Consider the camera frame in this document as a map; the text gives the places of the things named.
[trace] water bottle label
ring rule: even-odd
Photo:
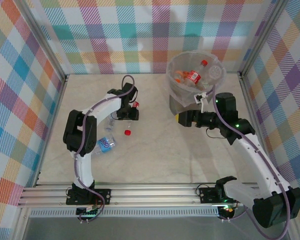
[[[97,141],[97,143],[99,144],[100,149],[101,149],[101,151],[102,151],[103,153],[106,153],[106,152],[110,151],[111,148],[112,148],[112,147],[110,146],[110,144],[109,144],[109,142],[108,142],[108,140],[107,140],[106,137],[103,137],[103,138],[99,139],[99,140]]]
[[[201,76],[197,72],[191,71],[187,78],[194,82],[194,84],[197,84],[201,79]]]

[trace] crushed plastic bottle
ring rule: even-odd
[[[105,123],[104,123],[104,129],[107,132],[112,132],[115,126],[115,117],[117,116],[116,112],[113,112],[112,114],[110,114],[109,116],[107,116],[107,118],[105,119]]]
[[[100,155],[104,154],[106,152],[109,152],[111,149],[113,149],[116,145],[116,140],[114,136],[109,133],[103,138],[96,141],[96,145],[92,151],[92,154]]]

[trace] cable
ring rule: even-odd
[[[124,82],[125,82],[124,79],[125,79],[125,77],[123,77],[123,79],[122,79],[122,82],[121,82],[121,89],[124,88]],[[133,102],[135,102],[135,101],[137,100],[137,97],[138,97],[138,89],[136,90],[135,98],[134,98],[133,100],[129,101],[129,103],[132,104]]]
[[[199,185],[196,187],[196,189],[195,189],[195,194],[196,194],[198,197],[200,197],[200,195],[198,194],[198,188],[199,188],[201,185],[205,185],[205,186],[207,186],[208,188],[210,188],[210,187],[209,187],[207,184],[205,184],[205,183],[199,184]]]
[[[284,189],[284,187],[282,186],[282,184],[280,183],[280,180],[277,176],[277,174],[275,173],[275,171],[273,170],[273,168],[271,167],[271,165],[269,164],[269,162],[267,161],[266,157],[263,155],[263,153],[261,151],[259,151],[259,148],[247,137],[245,136],[242,132],[238,131],[237,129],[233,128],[232,126],[230,126],[221,116],[218,107],[217,107],[217,103],[216,103],[216,85],[213,85],[212,87],[212,102],[213,102],[213,107],[215,110],[215,113],[217,114],[218,118],[220,119],[220,121],[230,130],[234,131],[235,133],[239,134],[242,139],[244,139],[247,143],[249,143],[254,150],[259,154],[259,156],[262,158],[262,160],[264,161],[264,163],[266,164],[266,166],[268,167],[269,171],[271,172],[271,174],[273,175],[275,181],[278,183],[278,186],[280,188],[280,190],[282,191],[283,194],[283,198],[285,201],[285,206],[286,206],[286,222],[283,228],[282,233],[278,236],[278,237],[269,237],[267,236],[258,226],[258,224],[256,223],[256,221],[254,220],[254,218],[249,214],[249,212],[247,212],[247,207],[245,206],[245,211],[248,214],[249,218],[251,219],[253,225],[255,226],[255,228],[258,230],[258,232],[266,239],[269,240],[280,240],[282,239],[287,231],[288,231],[288,226],[289,226],[289,222],[290,222],[290,205],[289,205],[289,200],[288,200],[288,196],[287,193]]]
[[[205,130],[205,134],[206,134],[209,138],[211,138],[211,139],[225,139],[225,137],[214,137],[214,136],[209,136],[208,130],[209,130],[209,128],[207,128],[207,129]]]
[[[131,93],[131,91],[134,89],[135,87],[135,79],[131,76],[131,75],[125,75],[123,78],[122,78],[122,82],[121,82],[121,86],[123,86],[124,84],[124,81],[125,81],[125,78],[126,77],[130,77],[132,79],[132,87],[130,88],[129,91],[125,92],[125,93],[122,93],[122,94],[119,94],[117,96],[113,96],[113,97],[110,97],[110,98],[104,98],[102,99],[101,101],[97,102],[95,105],[93,105],[87,112],[86,114],[84,115],[83,117],[83,121],[82,121],[82,140],[81,140],[81,145],[78,149],[78,151],[76,151],[76,153],[74,154],[74,174],[75,174],[75,177],[77,178],[78,182],[82,185],[82,187],[84,189],[86,189],[87,191],[97,195],[101,200],[102,200],[102,207],[101,207],[101,210],[98,211],[98,213],[93,217],[91,218],[90,220],[86,220],[87,223],[89,222],[92,222],[93,220],[95,220],[104,210],[105,208],[105,205],[106,205],[106,201],[104,199],[104,197],[99,194],[98,192],[90,189],[88,186],[86,186],[80,179],[79,177],[79,174],[78,174],[78,166],[77,166],[77,161],[78,161],[78,154],[81,152],[81,150],[83,149],[84,147],[84,144],[85,144],[85,138],[86,138],[86,120],[87,120],[87,117],[88,115],[99,105],[109,101],[109,100],[112,100],[112,99],[117,99],[117,98],[121,98],[125,95],[128,95],[129,93]],[[79,215],[79,220],[81,221],[81,223],[83,222],[83,220],[81,219],[81,214]]]
[[[69,195],[69,193],[68,193],[69,189],[71,189],[71,187],[68,187],[68,188],[65,190],[65,195],[67,195],[68,197],[70,197],[70,195]]]

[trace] small white object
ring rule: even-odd
[[[201,113],[203,114],[205,112],[204,107],[207,106],[208,100],[207,100],[207,93],[206,92],[201,92],[199,94],[194,95],[194,100],[196,104],[201,104]]]
[[[117,116],[117,112],[113,112],[111,113],[106,119],[105,119],[105,122],[104,122],[104,129],[107,131],[107,132],[112,132],[113,129],[114,129],[114,126],[115,126],[115,119]]]

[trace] red bottle cap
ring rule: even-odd
[[[208,65],[208,62],[207,62],[206,60],[202,60],[201,64],[202,64],[203,66],[207,66],[207,65]]]
[[[139,103],[138,103],[137,101],[135,101],[135,102],[132,104],[132,107],[133,107],[133,108],[139,107]]]
[[[130,136],[130,135],[131,135],[131,131],[130,131],[130,130],[125,130],[125,131],[124,131],[124,135]]]

